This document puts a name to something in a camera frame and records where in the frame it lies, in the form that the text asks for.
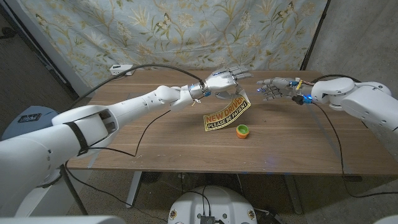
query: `table leg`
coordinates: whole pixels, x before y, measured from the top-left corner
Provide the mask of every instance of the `table leg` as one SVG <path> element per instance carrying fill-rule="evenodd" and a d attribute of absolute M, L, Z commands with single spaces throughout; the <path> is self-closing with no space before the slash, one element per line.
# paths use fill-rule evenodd
<path fill-rule="evenodd" d="M 129 195 L 127 196 L 127 203 L 134 206 L 134 201 L 136 199 L 136 196 L 138 194 L 138 188 L 139 188 L 139 182 L 141 180 L 141 174 L 142 171 L 135 171 L 134 175 L 131 180 L 131 186 L 130 186 L 130 191 Z M 132 206 L 126 204 L 126 208 L 131 208 Z"/>
<path fill-rule="evenodd" d="M 296 214 L 302 214 L 303 208 L 301 207 L 301 201 L 299 193 L 297 192 L 296 182 L 294 181 L 293 175 L 285 175 L 285 183 L 287 190 L 289 191 L 290 198 L 292 199 L 293 209 Z"/>

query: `black strap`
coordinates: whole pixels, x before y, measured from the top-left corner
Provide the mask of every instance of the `black strap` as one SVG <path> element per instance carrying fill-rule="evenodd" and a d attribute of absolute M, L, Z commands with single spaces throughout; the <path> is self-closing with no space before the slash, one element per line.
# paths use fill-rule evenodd
<path fill-rule="evenodd" d="M 76 135 L 77 140 L 79 141 L 80 150 L 79 150 L 79 153 L 77 154 L 77 156 L 87 153 L 89 147 L 87 145 L 86 138 L 83 135 L 83 133 L 81 132 L 80 128 L 77 126 L 77 124 L 75 122 L 67 122 L 64 124 L 66 124 L 67 126 L 69 126 L 70 129 L 72 129 L 72 131 Z"/>

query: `wooden table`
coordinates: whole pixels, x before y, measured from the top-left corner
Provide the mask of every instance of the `wooden table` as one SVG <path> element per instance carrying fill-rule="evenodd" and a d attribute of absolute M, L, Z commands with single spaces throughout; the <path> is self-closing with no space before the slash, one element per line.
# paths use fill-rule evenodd
<path fill-rule="evenodd" d="M 206 78 L 211 71 L 192 71 Z M 256 90 L 258 80 L 274 77 L 300 77 L 311 81 L 319 72 L 251 72 L 254 78 L 241 80 L 251 101 L 233 124 L 205 132 L 203 115 L 223 109 L 229 102 L 213 95 L 202 98 L 178 113 L 170 112 L 155 121 L 146 131 L 137 156 L 129 157 L 102 150 L 98 156 L 72 159 L 71 169 L 135 171 L 127 202 L 138 193 L 142 171 L 162 172 L 232 172 L 257 174 L 341 174 L 340 150 L 325 115 L 315 105 L 297 105 L 292 100 L 264 102 Z M 130 97 L 141 96 L 159 85 L 184 86 L 197 81 L 175 71 L 136 71 L 101 87 L 91 105 L 111 105 Z M 398 163 L 383 148 L 360 120 L 345 112 L 321 105 L 335 125 L 343 147 L 347 174 L 397 175 Z M 136 151 L 146 126 L 164 111 L 156 111 L 122 128 L 110 145 L 115 149 Z M 250 129 L 246 139 L 238 139 L 236 127 Z M 296 213 L 301 213 L 294 180 L 286 176 L 287 187 Z"/>

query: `fabric backdrop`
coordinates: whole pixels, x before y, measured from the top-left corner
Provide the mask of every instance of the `fabric backdrop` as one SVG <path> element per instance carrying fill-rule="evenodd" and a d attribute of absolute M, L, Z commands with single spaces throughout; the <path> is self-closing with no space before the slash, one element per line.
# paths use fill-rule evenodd
<path fill-rule="evenodd" d="M 19 0 L 89 86 L 113 64 L 298 70 L 326 0 Z"/>

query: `white robotic arm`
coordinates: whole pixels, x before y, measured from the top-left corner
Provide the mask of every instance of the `white robotic arm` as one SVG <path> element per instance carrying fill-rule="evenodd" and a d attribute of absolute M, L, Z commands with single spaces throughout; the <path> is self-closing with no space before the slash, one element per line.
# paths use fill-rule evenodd
<path fill-rule="evenodd" d="M 178 111 L 195 99 L 238 87 L 251 77 L 245 67 L 212 73 L 203 83 L 159 86 L 143 96 L 114 105 L 89 105 L 66 111 L 53 126 L 0 142 L 0 217 L 13 216 L 25 196 L 55 168 L 70 158 L 84 157 L 106 147 L 119 130 L 145 114 L 169 108 Z"/>
<path fill-rule="evenodd" d="M 257 84 L 263 85 L 258 91 L 264 93 L 264 100 L 287 96 L 301 105 L 329 103 L 333 110 L 345 111 L 362 121 L 384 126 L 398 134 L 398 100 L 381 83 L 355 83 L 350 78 L 336 78 L 305 84 L 300 83 L 299 78 L 273 78 Z"/>

